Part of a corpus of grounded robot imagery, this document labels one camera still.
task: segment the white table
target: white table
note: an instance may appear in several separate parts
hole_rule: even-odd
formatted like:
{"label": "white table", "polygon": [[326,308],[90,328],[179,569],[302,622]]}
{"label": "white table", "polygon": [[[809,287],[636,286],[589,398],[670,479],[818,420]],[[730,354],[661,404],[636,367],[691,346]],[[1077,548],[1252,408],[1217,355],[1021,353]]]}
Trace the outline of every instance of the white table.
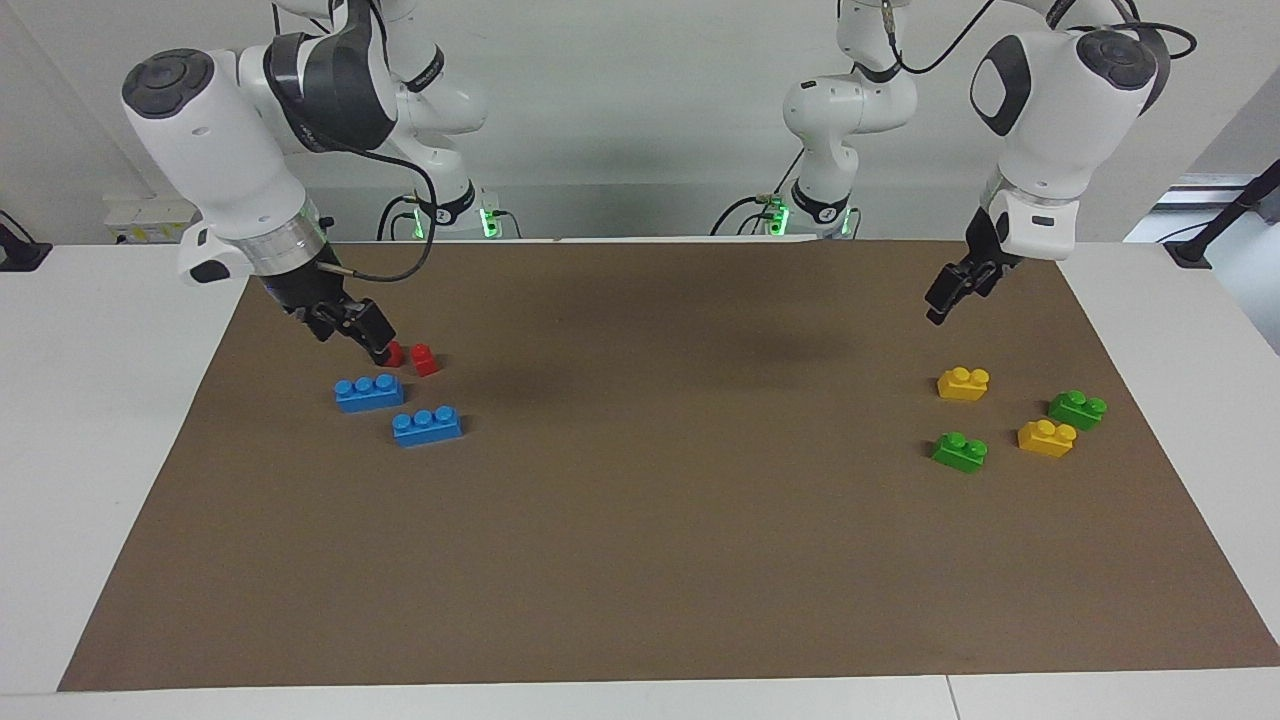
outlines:
{"label": "white table", "polygon": [[[59,247],[0,275],[0,720],[1280,717],[1280,669],[55,696],[244,287],[186,288],[174,263]],[[1158,247],[1087,245],[1062,270],[1280,634],[1280,357]]]}

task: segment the green lego brick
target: green lego brick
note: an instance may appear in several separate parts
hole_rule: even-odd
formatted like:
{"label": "green lego brick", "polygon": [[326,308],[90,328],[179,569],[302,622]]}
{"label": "green lego brick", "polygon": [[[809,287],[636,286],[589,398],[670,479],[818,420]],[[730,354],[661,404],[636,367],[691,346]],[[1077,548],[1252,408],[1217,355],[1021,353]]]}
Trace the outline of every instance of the green lego brick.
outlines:
{"label": "green lego brick", "polygon": [[987,443],[970,441],[960,433],[947,433],[934,446],[933,460],[963,473],[977,473],[987,461]]}
{"label": "green lego brick", "polygon": [[1048,406],[1048,416],[1078,430],[1092,430],[1107,414],[1107,404],[1100,397],[1088,398],[1078,389],[1064,392]]}

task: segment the black stand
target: black stand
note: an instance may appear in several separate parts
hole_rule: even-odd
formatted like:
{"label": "black stand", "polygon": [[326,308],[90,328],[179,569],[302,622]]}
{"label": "black stand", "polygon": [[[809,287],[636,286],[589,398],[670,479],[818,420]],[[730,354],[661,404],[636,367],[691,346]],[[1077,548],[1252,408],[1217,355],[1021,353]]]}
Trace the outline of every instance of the black stand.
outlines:
{"label": "black stand", "polygon": [[1275,192],[1277,187],[1280,187],[1280,160],[1272,163],[1265,173],[1244,186],[1244,192],[1228,205],[1225,210],[1219,213],[1213,218],[1213,222],[1202,229],[1199,234],[1187,242],[1166,242],[1165,250],[1169,251],[1169,256],[1174,259],[1174,263],[1178,263],[1179,268],[1212,270],[1213,265],[1210,265],[1208,260],[1204,259],[1208,246],[1226,232],[1226,228],[1231,227],[1235,220],[1239,220],[1242,215],[1256,208],[1258,202],[1262,202],[1266,196]]}
{"label": "black stand", "polygon": [[49,251],[54,249],[46,242],[18,240],[18,236],[3,224],[0,224],[0,247],[4,247],[5,252],[5,259],[0,263],[0,273],[35,272],[49,256]]}

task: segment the blue lego brick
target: blue lego brick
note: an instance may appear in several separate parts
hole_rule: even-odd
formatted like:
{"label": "blue lego brick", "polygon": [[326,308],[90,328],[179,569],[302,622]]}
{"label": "blue lego brick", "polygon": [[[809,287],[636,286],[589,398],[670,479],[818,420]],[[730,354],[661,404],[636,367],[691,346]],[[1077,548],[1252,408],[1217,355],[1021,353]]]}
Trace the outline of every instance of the blue lego brick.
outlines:
{"label": "blue lego brick", "polygon": [[419,410],[412,418],[397,415],[392,432],[401,447],[417,447],[462,437],[462,423],[457,410],[445,405],[435,413]]}
{"label": "blue lego brick", "polygon": [[333,397],[343,413],[366,413],[404,405],[404,386],[396,375],[383,373],[378,379],[338,380]]}

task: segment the toy building block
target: toy building block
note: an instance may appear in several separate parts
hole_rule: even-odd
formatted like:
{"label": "toy building block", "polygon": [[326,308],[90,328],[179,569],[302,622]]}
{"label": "toy building block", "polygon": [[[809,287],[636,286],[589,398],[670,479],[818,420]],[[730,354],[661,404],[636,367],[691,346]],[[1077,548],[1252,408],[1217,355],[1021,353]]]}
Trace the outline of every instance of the toy building block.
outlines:
{"label": "toy building block", "polygon": [[399,368],[404,364],[404,348],[394,340],[387,346],[390,355],[383,363],[383,368]]}
{"label": "toy building block", "polygon": [[960,433],[947,433],[934,446],[933,459],[947,468],[977,473],[987,461],[987,443],[970,441]]}
{"label": "toy building block", "polygon": [[338,380],[333,386],[334,400],[343,413],[366,413],[404,405],[404,387],[394,375],[381,374],[378,379],[360,378],[356,382]]}
{"label": "toy building block", "polygon": [[1064,392],[1048,405],[1048,416],[1078,430],[1092,430],[1107,414],[1107,404],[1100,397],[1088,398],[1078,389]]}
{"label": "toy building block", "polygon": [[938,378],[938,396],[945,400],[973,402],[987,395],[988,383],[991,383],[991,374],[987,370],[969,372],[968,368],[952,368]]}
{"label": "toy building block", "polygon": [[413,360],[413,368],[420,378],[440,372],[440,365],[435,361],[435,355],[431,355],[431,348],[422,343],[413,346],[410,357]]}
{"label": "toy building block", "polygon": [[1018,430],[1018,447],[1050,457],[1061,457],[1075,447],[1079,433],[1071,425],[1055,425],[1050,420],[1027,423]]}
{"label": "toy building block", "polygon": [[397,415],[392,420],[392,433],[401,447],[417,447],[462,437],[458,413],[445,405],[435,413],[419,410],[413,416]]}

